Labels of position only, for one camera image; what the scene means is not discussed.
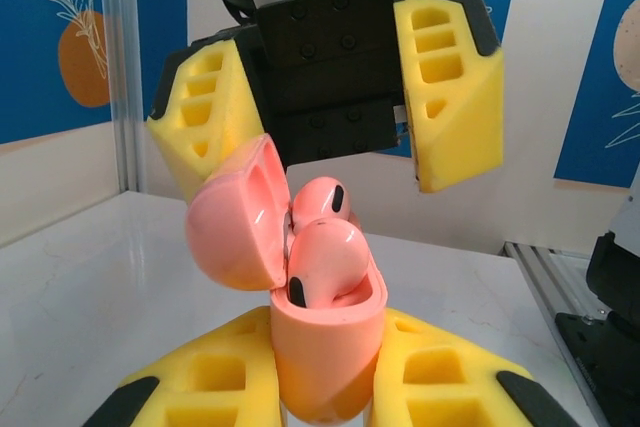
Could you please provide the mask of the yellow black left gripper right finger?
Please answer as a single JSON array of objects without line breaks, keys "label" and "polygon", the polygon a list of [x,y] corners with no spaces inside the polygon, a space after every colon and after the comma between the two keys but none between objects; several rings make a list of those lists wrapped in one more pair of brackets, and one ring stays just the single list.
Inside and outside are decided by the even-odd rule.
[{"label": "yellow black left gripper right finger", "polygon": [[369,426],[573,426],[523,367],[395,309],[367,408]]}]

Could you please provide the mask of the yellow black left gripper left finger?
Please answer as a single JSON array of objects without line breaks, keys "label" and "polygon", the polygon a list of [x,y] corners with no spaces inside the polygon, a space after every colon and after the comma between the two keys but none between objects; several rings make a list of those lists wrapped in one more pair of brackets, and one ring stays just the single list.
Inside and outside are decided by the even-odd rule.
[{"label": "yellow black left gripper left finger", "polygon": [[270,312],[257,307],[125,377],[86,426],[281,426]]}]

